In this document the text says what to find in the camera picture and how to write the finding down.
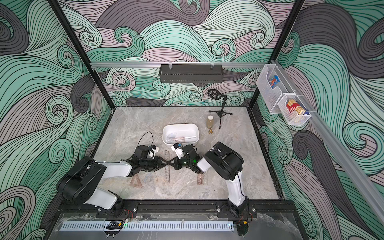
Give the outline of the black corner frame post right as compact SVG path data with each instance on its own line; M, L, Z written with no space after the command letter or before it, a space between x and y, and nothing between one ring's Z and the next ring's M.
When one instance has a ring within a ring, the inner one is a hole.
M292 41L289 34L295 24L300 11L305 8L305 1L261 1L271 15L275 24L273 40L266 46L270 55L268 63L273 61L282 63L279 57L292 52Z

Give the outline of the pink tall triangle ruler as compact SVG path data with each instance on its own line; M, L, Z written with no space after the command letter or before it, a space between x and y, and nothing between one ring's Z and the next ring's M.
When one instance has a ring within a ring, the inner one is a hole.
M186 139L185 137L171 137L169 140L174 143L184 143Z

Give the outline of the black corner frame post left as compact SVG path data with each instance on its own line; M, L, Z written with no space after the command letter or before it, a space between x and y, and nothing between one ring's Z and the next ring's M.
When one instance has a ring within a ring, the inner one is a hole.
M109 105L111 110L114 111L116 109L116 106L114 105L110 95L108 94L99 74L95 70L92 69L91 61L90 61L88 55L86 54L84 48L82 47L79 39L77 38L76 33L73 30L70 22L68 21L67 17L65 16L64 11L60 7L59 2L55 1L55 0L48 0L48 3L50 5L50 7L52 8L53 12L55 13L57 19L59 20L60 24L62 25L63 29L65 30L70 41L74 45L75 50L79 54L81 60L85 64L85 66L86 66L88 72L90 73L93 81L95 82L96 86L101 91L101 94L103 95L104 99L107 101L107 104Z

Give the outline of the black corner frame post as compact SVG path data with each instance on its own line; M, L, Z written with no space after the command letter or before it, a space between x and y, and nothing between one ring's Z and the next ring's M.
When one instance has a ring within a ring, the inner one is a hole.
M305 8L305 1L261 1L271 15L275 24L273 40L266 46L270 55L268 63L273 61L282 63L279 57L292 52L292 41L289 34L295 24L300 11Z
M77 38L76 33L73 30L70 22L68 21L67 17L65 16L64 11L60 7L59 2L55 1L55 0L48 0L48 3L50 5L50 7L52 8L53 12L55 13L57 19L59 20L60 24L62 25L63 29L65 30L70 41L74 45L75 50L79 54L81 60L85 64L85 66L86 66L88 72L90 73L93 81L95 82L96 86L101 91L101 94L103 95L104 99L107 101L107 104L109 105L111 110L114 111L116 109L116 106L114 105L110 95L108 94L99 74L95 70L92 69L91 61L90 61L88 55L86 54L84 48L82 47L79 39Z

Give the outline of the red straight ruler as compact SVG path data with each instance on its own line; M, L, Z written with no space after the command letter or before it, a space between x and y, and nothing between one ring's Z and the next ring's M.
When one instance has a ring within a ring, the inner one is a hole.
M202 186L204 184L204 175L203 174L198 174L197 175L197 185Z

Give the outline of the black wall-mounted tray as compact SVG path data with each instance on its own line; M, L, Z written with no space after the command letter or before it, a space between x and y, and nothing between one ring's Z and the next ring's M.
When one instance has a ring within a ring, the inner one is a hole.
M221 83L224 70L221 65L161 65L159 75L162 83Z

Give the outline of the pink small triangle ruler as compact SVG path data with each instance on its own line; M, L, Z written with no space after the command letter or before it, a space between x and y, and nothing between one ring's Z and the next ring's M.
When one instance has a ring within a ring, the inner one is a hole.
M140 188L140 189L143 187L139 175L135 175L132 177L130 186L134 188Z

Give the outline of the white plastic storage box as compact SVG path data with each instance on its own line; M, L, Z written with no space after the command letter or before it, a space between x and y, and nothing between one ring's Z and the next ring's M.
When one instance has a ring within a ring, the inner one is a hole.
M195 124L173 124L167 125L163 128L163 142L170 146L175 144L174 142L168 143L167 138L169 137L187 137L196 136L197 139L194 142L185 142L186 144L195 144L200 139L199 128Z

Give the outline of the clear wall bin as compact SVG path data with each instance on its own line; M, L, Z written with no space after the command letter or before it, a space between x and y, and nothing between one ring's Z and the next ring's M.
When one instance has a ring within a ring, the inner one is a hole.
M268 78L273 75L277 75L280 78L280 82L274 89L271 89L268 83ZM258 77L256 84L270 114L281 113L281 110L278 106L278 102L283 95L289 93L284 84L285 80L286 79L283 76L282 72L275 64L264 65Z
M309 119L311 118L311 115L298 115L296 112L289 113L286 103L289 99L296 100L299 104L301 104L307 111L309 111L304 104L299 100L298 96L294 94L285 94L281 97L281 99L278 102L278 106L281 110L281 113L286 121L286 123L290 126L296 126L301 127L304 126Z

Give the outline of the aluminium wall rail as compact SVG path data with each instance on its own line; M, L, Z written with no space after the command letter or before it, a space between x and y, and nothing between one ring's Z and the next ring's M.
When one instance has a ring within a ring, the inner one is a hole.
M90 62L92 68L159 68L161 65L208 65L210 67L221 65L223 68L255 69L263 68L267 63L245 62Z
M299 101L304 107L310 111L310 122L312 126L317 130L318 134L323 139L324 144L328 147L332 156L338 160L338 164L345 170L351 181L359 190L367 204L381 223L384 222L384 197L379 190L374 186L371 180L365 175L360 166L355 162L351 154L344 148L343 144L332 132L326 122L322 119L319 113L315 110L314 106L309 102L308 98L302 91L295 85L293 80L290 79L285 72L282 65L272 60L272 64L275 64L285 78L285 84L288 85L290 93L293 93L298 97Z

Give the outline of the clear short straight ruler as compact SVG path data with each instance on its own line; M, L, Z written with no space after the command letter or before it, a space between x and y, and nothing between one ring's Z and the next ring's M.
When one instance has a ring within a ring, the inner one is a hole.
M203 174L203 185L208 185L208 173Z

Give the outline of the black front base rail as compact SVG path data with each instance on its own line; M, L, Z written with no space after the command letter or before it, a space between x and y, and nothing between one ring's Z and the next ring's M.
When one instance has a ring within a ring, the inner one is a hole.
M123 210L137 213L219 213L230 209L228 200L122 200L118 201L110 210L95 205L74 205L69 201L62 201L59 211L107 212L119 215ZM246 212L290 212L297 208L293 201L288 200L246 200L243 203Z

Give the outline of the pink straight ruler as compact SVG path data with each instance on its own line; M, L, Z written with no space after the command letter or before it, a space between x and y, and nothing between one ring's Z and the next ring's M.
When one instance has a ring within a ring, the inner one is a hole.
M170 152L165 151L165 161L168 163L170 160ZM165 166L165 181L166 183L170 182L170 165Z

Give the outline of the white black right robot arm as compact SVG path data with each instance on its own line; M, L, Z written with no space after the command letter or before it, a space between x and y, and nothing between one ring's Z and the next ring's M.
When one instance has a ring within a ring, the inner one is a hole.
M176 157L171 164L175 170L188 168L196 174L203 174L209 169L226 181L228 189L228 204L234 215L238 216L245 211L248 197L243 192L242 170L244 159L222 142L217 142L203 156L197 154L192 144L182 146L175 143L171 146Z

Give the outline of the aluminium wall rail back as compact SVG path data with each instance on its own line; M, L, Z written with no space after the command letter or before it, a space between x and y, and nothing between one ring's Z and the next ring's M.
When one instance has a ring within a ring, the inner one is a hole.
M92 68L159 68L161 65L208 65L210 67L221 65L223 68L255 69L263 68L267 63L245 62L90 62Z

